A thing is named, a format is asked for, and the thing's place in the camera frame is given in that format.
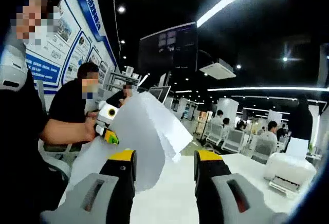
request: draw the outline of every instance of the person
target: person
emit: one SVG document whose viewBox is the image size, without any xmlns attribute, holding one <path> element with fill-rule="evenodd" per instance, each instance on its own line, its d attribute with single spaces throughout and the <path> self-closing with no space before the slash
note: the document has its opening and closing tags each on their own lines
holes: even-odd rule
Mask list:
<svg viewBox="0 0 329 224">
<path fill-rule="evenodd" d="M 133 95 L 132 93 L 132 82 L 127 82 L 124 86 L 123 89 L 116 92 L 113 96 L 108 98 L 106 102 L 112 106 L 115 107 L 121 107 L 123 104 L 127 102 L 129 97 Z"/>
<path fill-rule="evenodd" d="M 87 117 L 84 123 L 67 123 L 50 119 L 43 112 L 25 62 L 23 40 L 31 39 L 29 33 L 41 24 L 40 18 L 51 18 L 59 3 L 60 0 L 29 0 L 27 6 L 18 9 L 21 13 L 16 15 L 17 24 L 7 36 L 0 60 L 0 132 L 3 152 L 10 154 L 2 170 L 6 179 L 3 201 L 6 208 L 20 210 L 19 215 L 12 216 L 19 223 L 40 223 L 40 212 L 57 208 L 66 187 L 62 176 L 51 171 L 42 159 L 38 139 L 49 144 L 70 144 L 95 137 L 94 116 Z M 10 61 L 16 64 L 3 64 Z"/>
<path fill-rule="evenodd" d="M 85 122 L 86 98 L 83 98 L 83 94 L 91 94 L 93 91 L 86 89 L 86 86 L 97 84 L 98 66 L 92 62 L 82 64 L 78 69 L 77 78 L 64 84 L 54 96 L 49 108 L 49 117 L 71 123 Z"/>
<path fill-rule="evenodd" d="M 240 122 L 238 122 L 236 124 L 235 130 L 241 130 L 241 131 L 243 131 L 244 127 L 245 127 L 245 122 L 243 122 L 243 120 L 241 120 Z"/>
<path fill-rule="evenodd" d="M 275 133 L 277 132 L 278 124 L 274 120 L 272 120 L 268 123 L 267 129 L 268 130 L 266 132 L 263 132 L 260 135 L 260 138 L 273 141 L 277 144 L 278 140 Z"/>
<path fill-rule="evenodd" d="M 291 137 L 308 140 L 312 135 L 313 118 L 308 109 L 306 95 L 298 96 L 298 106 L 289 115 L 289 130 Z"/>
<path fill-rule="evenodd" d="M 228 133 L 230 131 L 229 127 L 230 119 L 229 118 L 224 118 L 223 119 L 223 132 L 222 132 L 222 140 L 225 140 L 228 136 Z"/>
<path fill-rule="evenodd" d="M 215 117 L 213 117 L 211 119 L 211 123 L 217 124 L 217 125 L 222 125 L 223 121 L 222 121 L 222 116 L 223 116 L 223 111 L 221 111 L 220 109 L 217 110 L 217 115 Z"/>
<path fill-rule="evenodd" d="M 280 129 L 278 129 L 277 131 L 277 139 L 278 141 L 280 140 L 281 137 L 284 137 L 284 135 L 286 135 L 288 132 L 287 132 L 287 129 L 285 129 L 286 125 L 283 124 L 282 127 Z"/>
<path fill-rule="evenodd" d="M 257 135 L 261 135 L 265 131 L 265 127 L 262 126 L 262 129 L 259 129 Z"/>
</svg>

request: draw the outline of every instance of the white table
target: white table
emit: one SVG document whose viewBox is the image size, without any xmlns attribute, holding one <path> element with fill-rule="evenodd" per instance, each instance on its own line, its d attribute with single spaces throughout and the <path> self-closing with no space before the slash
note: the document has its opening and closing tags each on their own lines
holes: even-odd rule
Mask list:
<svg viewBox="0 0 329 224">
<path fill-rule="evenodd" d="M 239 173 L 264 193 L 267 206 L 276 212 L 290 212 L 299 201 L 288 199 L 268 186 L 263 178 L 265 165 L 241 154 L 222 155 L 232 173 Z M 182 156 L 179 163 L 166 161 L 160 179 L 150 190 L 136 194 L 131 223 L 199 223 L 193 156 Z"/>
</svg>

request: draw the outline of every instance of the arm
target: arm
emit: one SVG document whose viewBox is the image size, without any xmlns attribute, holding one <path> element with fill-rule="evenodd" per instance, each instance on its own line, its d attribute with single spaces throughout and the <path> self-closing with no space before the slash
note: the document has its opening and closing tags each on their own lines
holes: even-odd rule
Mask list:
<svg viewBox="0 0 329 224">
<path fill-rule="evenodd" d="M 84 123 L 67 123 L 50 119 L 40 138 L 48 144 L 70 144 L 82 141 L 92 141 L 95 138 L 96 119 L 87 118 Z"/>
</svg>

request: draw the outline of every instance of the ceiling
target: ceiling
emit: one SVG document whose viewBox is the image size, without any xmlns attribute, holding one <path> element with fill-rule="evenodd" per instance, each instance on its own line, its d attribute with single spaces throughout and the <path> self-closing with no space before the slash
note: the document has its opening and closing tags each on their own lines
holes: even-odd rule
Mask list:
<svg viewBox="0 0 329 224">
<path fill-rule="evenodd" d="M 115 0 L 123 5 L 117 12 L 121 45 L 117 39 L 113 0 L 99 0 L 102 19 L 120 70 L 129 65 L 137 69 L 139 39 L 179 24 L 197 21 L 220 0 Z M 236 0 L 197 30 L 198 69 L 220 58 L 234 68 L 235 78 L 216 80 L 201 71 L 173 71 L 172 90 L 192 90 L 191 100 L 210 105 L 214 98 L 226 95 L 296 97 L 297 91 L 219 91 L 209 88 L 240 86 L 317 86 L 327 87 L 319 79 L 319 46 L 329 54 L 329 22 L 325 16 L 327 0 Z M 286 50 L 291 58 L 283 62 Z M 150 72 L 143 87 L 158 83 L 160 74 Z M 329 101 L 328 92 L 305 92 L 309 99 Z M 289 111 L 293 101 L 277 99 L 233 98 L 242 106 L 253 105 Z"/>
</svg>

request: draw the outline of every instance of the printer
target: printer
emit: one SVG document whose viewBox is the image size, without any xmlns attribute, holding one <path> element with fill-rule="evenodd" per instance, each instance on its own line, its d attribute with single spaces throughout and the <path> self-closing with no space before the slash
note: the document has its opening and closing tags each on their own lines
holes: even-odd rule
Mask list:
<svg viewBox="0 0 329 224">
<path fill-rule="evenodd" d="M 293 195 L 303 184 L 310 182 L 315 174 L 316 169 L 305 159 L 273 153 L 266 163 L 264 178 L 270 180 L 271 187 L 286 195 Z"/>
</svg>

